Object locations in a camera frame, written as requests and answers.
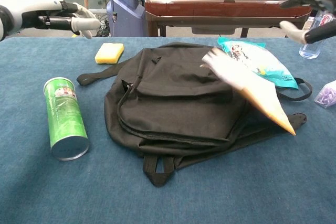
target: backpack handle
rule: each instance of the backpack handle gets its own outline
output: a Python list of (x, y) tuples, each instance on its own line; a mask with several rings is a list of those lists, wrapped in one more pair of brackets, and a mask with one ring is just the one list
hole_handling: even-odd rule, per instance
[(200, 45), (200, 44), (193, 44), (193, 43), (182, 43), (182, 42), (173, 42), (166, 45), (159, 46), (159, 48), (165, 48), (165, 47), (175, 47), (175, 48), (192, 48), (192, 47), (208, 47), (213, 48), (213, 46), (207, 46), (207, 45)]
[(118, 64), (113, 64), (111, 67), (98, 72), (98, 73), (83, 73), (79, 77), (77, 77), (77, 81), (81, 86), (89, 85), (97, 80), (106, 79), (112, 76), (116, 76), (119, 70), (125, 66), (130, 59), (120, 62)]
[(158, 164), (158, 156), (145, 154), (143, 159), (143, 172), (147, 175), (151, 183), (156, 187), (161, 187), (166, 184), (175, 170), (173, 157), (162, 157), (162, 161), (163, 173), (157, 173), (156, 166)]
[(296, 98), (289, 97), (289, 96), (287, 96), (285, 94), (282, 94), (282, 93), (280, 93), (280, 92), (277, 91), (277, 96), (278, 96), (279, 99), (288, 100), (288, 101), (302, 101), (302, 100), (305, 100), (305, 99), (307, 99), (308, 97), (311, 96), (311, 94), (313, 92), (312, 85), (309, 82), (306, 82), (305, 80), (303, 80), (301, 78), (295, 77), (294, 79), (296, 80), (297, 84), (304, 83), (307, 86), (307, 88), (308, 88), (309, 91), (306, 94), (304, 94), (303, 96), (296, 97)]

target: plastic bottle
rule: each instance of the plastic bottle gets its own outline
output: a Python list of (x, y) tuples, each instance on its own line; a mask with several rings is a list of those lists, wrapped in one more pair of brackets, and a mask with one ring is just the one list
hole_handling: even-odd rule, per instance
[[(334, 17), (330, 13), (320, 10), (317, 12), (313, 24), (311, 25), (309, 30), (314, 29), (318, 26), (323, 26), (324, 24), (332, 21), (333, 19)], [(324, 40), (321, 40), (313, 44), (303, 45), (299, 51), (300, 55), (306, 59), (316, 58), (321, 52), (323, 42)]]

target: blue plastic bag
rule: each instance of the blue plastic bag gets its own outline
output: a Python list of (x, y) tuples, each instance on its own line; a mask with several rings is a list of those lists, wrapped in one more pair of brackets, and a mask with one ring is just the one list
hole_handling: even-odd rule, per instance
[(298, 89), (288, 69), (267, 49), (265, 43), (230, 40), (220, 37), (218, 44), (233, 59), (278, 87)]

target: black backpack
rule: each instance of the black backpack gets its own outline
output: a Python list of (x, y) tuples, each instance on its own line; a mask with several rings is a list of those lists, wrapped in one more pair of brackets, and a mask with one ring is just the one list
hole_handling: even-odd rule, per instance
[[(116, 143), (144, 157), (143, 171), (155, 186), (163, 186), (175, 169), (234, 151), (285, 131), (258, 112), (211, 70), (200, 68), (211, 47), (174, 43), (144, 48), (134, 58), (101, 73), (82, 74), (88, 85), (117, 75), (105, 96), (107, 130)], [(279, 98), (290, 98), (281, 93)], [(306, 122), (288, 116), (294, 129)], [(163, 173), (156, 172), (158, 158)]]

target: yellow sponge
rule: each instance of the yellow sponge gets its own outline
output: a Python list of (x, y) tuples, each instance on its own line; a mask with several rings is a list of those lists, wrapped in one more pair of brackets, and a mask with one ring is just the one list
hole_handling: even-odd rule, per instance
[(124, 44), (104, 43), (95, 56), (97, 64), (115, 64), (124, 51)]

